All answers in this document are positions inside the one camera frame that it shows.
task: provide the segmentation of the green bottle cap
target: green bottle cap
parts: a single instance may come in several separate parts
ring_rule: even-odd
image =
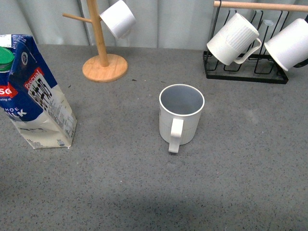
[[[0,71],[9,71],[13,64],[13,61],[13,53],[5,47],[0,47]]]

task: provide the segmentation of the ribbed white mug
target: ribbed white mug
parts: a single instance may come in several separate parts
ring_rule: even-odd
[[[202,93],[189,85],[174,84],[159,95],[159,132],[169,143],[169,152],[178,153],[196,132],[205,100]]]
[[[285,71],[308,58],[308,23],[298,18],[264,43],[266,50]]]
[[[262,43],[258,36],[258,30],[241,14],[236,13],[207,43],[207,48],[225,65],[230,65],[232,62],[242,64],[261,47]],[[255,40],[258,45],[251,48],[242,58],[237,59]]]

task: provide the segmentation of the round wooden base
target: round wooden base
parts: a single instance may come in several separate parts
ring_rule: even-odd
[[[94,82],[111,82],[121,78],[128,69],[127,61],[116,54],[107,54],[109,65],[103,67],[99,56],[87,60],[82,67],[84,76]]]

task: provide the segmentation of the wooden pole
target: wooden pole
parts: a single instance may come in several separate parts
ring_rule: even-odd
[[[90,18],[93,26],[94,36],[96,40],[98,55],[100,57],[100,62],[103,67],[109,65],[107,58],[107,51],[105,47],[103,30],[100,21],[100,15],[98,13],[98,7],[96,0],[87,0]]]
[[[219,7],[219,5],[220,5],[220,1],[217,1],[217,0],[214,1],[214,7]],[[237,9],[254,9],[254,10],[308,12],[308,6],[290,5],[290,4],[273,4],[273,3],[222,1],[220,7],[237,8]]]

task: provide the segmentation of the milk carton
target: milk carton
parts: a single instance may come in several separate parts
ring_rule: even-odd
[[[0,107],[34,148],[70,147],[77,120],[50,69],[27,35],[0,35],[14,60],[0,72]]]

